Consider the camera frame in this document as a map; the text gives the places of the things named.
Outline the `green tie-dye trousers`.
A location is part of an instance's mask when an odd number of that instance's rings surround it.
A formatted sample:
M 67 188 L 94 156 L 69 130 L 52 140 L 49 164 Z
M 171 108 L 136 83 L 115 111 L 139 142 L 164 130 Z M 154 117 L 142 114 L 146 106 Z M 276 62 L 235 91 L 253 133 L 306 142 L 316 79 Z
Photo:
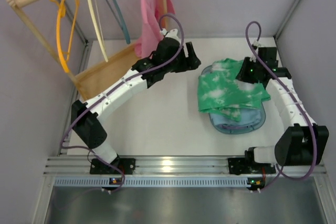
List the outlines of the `green tie-dye trousers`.
M 243 61 L 226 58 L 215 61 L 209 73 L 198 77 L 198 111 L 228 115 L 237 119 L 238 109 L 260 109 L 271 99 L 261 83 L 245 83 L 236 80 Z

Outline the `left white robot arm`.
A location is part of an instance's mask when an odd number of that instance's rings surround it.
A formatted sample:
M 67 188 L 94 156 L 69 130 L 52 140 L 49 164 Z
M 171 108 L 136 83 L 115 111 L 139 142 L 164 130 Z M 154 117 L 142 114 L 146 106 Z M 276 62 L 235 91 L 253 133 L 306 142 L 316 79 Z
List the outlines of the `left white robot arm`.
M 183 45 L 176 37 L 164 37 L 149 57 L 138 60 L 111 87 L 85 102 L 74 102 L 70 127 L 97 159 L 108 166 L 117 166 L 119 156 L 107 141 L 103 122 L 130 98 L 163 80 L 166 74 L 195 70 L 200 65 L 191 42 Z

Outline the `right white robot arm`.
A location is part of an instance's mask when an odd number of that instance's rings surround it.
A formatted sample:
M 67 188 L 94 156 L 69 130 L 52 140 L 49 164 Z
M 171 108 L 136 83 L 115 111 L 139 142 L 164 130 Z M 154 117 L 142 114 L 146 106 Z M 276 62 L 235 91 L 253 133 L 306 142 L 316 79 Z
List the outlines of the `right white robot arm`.
M 251 147 L 245 153 L 261 164 L 319 165 L 329 138 L 327 127 L 318 125 L 307 113 L 288 69 L 278 65 L 277 49 L 259 47 L 257 54 L 264 63 L 246 57 L 236 79 L 264 86 L 277 109 L 276 114 L 281 118 L 284 132 L 275 144 Z

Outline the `blue-grey plastic hanger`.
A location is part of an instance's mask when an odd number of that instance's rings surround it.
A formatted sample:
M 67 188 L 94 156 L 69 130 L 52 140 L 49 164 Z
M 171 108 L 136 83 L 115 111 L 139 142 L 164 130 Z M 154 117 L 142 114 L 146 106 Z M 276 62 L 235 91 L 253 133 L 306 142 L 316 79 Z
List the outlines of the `blue-grey plastic hanger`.
M 121 29 L 125 42 L 129 45 L 131 43 L 131 38 L 117 0 L 105 0 L 105 2 Z

